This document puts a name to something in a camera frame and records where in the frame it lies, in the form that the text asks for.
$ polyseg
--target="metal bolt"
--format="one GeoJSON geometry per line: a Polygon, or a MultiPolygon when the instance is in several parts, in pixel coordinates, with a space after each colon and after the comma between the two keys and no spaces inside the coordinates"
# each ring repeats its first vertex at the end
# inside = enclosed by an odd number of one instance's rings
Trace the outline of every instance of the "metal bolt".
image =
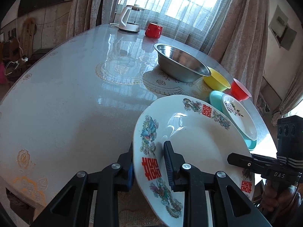
{"type": "Polygon", "coordinates": [[[221,177],[221,178],[226,177],[225,172],[222,172],[222,171],[217,172],[217,175],[218,175],[218,177],[221,177]]]}
{"type": "Polygon", "coordinates": [[[84,177],[86,175],[86,172],[85,171],[79,171],[77,173],[77,177],[84,177]]]}
{"type": "Polygon", "coordinates": [[[121,166],[120,166],[120,164],[119,163],[113,163],[112,164],[112,168],[113,169],[119,169],[121,166]]]}
{"type": "Polygon", "coordinates": [[[185,164],[182,165],[182,167],[183,167],[183,169],[185,169],[185,170],[189,170],[189,169],[191,168],[191,165],[188,164],[188,163],[185,163],[185,164]]]}

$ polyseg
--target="glass kettle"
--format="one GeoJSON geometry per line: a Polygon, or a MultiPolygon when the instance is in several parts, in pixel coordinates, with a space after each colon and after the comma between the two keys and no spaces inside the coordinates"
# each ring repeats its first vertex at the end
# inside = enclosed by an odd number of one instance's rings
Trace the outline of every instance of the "glass kettle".
{"type": "Polygon", "coordinates": [[[136,4],[134,6],[127,5],[123,8],[118,18],[118,28],[128,32],[139,32],[143,22],[144,11],[144,8],[136,4]]]}

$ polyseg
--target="beige drape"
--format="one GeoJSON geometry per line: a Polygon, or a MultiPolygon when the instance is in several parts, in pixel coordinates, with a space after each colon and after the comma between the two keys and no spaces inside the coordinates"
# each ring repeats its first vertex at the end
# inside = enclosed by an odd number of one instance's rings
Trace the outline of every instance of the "beige drape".
{"type": "Polygon", "coordinates": [[[303,53],[296,75],[292,79],[284,99],[273,112],[272,124],[276,126],[278,119],[293,110],[301,101],[303,101],[303,53]]]}
{"type": "Polygon", "coordinates": [[[225,19],[210,49],[217,60],[238,79],[257,102],[268,35],[269,0],[231,0],[225,19]]]}
{"type": "Polygon", "coordinates": [[[73,0],[67,22],[66,39],[98,24],[113,21],[117,0],[73,0]]]}

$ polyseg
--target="stainless steel basin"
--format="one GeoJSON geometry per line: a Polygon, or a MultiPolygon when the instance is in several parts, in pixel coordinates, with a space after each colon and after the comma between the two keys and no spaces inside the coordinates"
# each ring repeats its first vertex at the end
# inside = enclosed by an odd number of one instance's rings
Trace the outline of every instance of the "stainless steel basin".
{"type": "Polygon", "coordinates": [[[207,66],[183,50],[166,44],[155,44],[158,63],[169,76],[182,82],[194,82],[202,76],[210,76],[207,66]]]}

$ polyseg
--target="white decorated plate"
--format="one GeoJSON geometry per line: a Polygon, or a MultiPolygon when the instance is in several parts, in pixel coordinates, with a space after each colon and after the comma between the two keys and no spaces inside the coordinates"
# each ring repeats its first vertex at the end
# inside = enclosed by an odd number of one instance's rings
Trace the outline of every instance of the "white decorated plate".
{"type": "Polygon", "coordinates": [[[235,98],[229,95],[222,96],[223,113],[234,123],[244,138],[255,141],[257,130],[251,116],[235,98]]]}
{"type": "Polygon", "coordinates": [[[168,184],[163,143],[170,140],[174,151],[201,171],[226,172],[252,199],[253,174],[231,166],[227,156],[250,156],[243,137],[220,111],[199,99],[172,95],[154,101],[139,117],[134,129],[133,162],[138,185],[151,208],[169,227],[183,226],[184,193],[168,184]]]}

